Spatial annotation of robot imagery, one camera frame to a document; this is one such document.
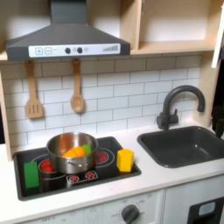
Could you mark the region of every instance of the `black sink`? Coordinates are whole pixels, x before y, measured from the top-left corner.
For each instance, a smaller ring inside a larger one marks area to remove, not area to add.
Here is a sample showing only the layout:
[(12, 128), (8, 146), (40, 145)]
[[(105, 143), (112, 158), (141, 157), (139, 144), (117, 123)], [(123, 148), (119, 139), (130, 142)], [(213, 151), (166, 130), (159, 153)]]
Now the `black sink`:
[(168, 168), (224, 158), (224, 141), (196, 126), (142, 134), (137, 141), (159, 165)]

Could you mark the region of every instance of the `wooden spatula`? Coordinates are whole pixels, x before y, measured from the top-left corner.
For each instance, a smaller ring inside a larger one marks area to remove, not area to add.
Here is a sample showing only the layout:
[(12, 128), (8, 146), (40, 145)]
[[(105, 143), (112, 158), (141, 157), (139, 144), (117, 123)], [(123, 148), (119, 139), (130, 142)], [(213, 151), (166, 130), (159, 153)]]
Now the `wooden spatula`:
[(43, 115), (43, 108), (40, 101), (37, 99), (36, 84), (34, 78), (34, 62), (28, 61), (25, 63), (28, 74), (28, 85), (30, 91), (30, 99), (26, 103), (25, 113), (29, 118), (37, 118)]
[(81, 62), (76, 59), (73, 61), (73, 97), (71, 107), (74, 112), (81, 113), (85, 108), (84, 100), (81, 96)]

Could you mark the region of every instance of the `black stovetop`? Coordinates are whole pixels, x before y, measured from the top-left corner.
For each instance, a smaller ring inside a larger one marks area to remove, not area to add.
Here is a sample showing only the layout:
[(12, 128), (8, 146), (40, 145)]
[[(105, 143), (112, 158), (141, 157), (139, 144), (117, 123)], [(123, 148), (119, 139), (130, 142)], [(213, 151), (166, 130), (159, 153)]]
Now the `black stovetop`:
[[(131, 173), (119, 172), (116, 167), (116, 155), (123, 147), (113, 137), (99, 138), (97, 141), (99, 148), (94, 154), (95, 167), (76, 175), (56, 172), (51, 167), (46, 148), (16, 153), (14, 165), (18, 198), (32, 200), (141, 174), (136, 164), (133, 165)], [(25, 163), (32, 162), (38, 164), (39, 186), (27, 189), (24, 166)]]

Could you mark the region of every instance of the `range hood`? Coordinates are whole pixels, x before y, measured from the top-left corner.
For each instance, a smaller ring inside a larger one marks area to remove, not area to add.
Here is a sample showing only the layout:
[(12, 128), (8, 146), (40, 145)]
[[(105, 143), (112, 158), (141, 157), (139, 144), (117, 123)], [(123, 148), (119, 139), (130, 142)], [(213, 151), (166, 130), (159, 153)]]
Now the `range hood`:
[(88, 25), (87, 0), (51, 0), (51, 25), (6, 43), (8, 60), (130, 55), (130, 43)]

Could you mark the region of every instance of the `white countertop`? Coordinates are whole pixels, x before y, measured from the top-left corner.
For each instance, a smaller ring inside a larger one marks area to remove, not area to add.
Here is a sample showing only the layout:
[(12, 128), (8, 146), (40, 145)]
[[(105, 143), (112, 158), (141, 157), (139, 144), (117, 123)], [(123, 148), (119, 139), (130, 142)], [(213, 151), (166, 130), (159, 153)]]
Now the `white countertop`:
[[(178, 127), (192, 125), (198, 124), (196, 122), (187, 122)], [(5, 146), (1, 145), (0, 223), (18, 223), (33, 220), (224, 173), (224, 159), (178, 169), (167, 169), (156, 164), (137, 142), (137, 137), (140, 134), (153, 131), (158, 131), (157, 126), (94, 135), (95, 137), (115, 137), (122, 147), (133, 150), (136, 164), (142, 171), (140, 176), (28, 201), (18, 200), (14, 164), (13, 162), (7, 162)]]

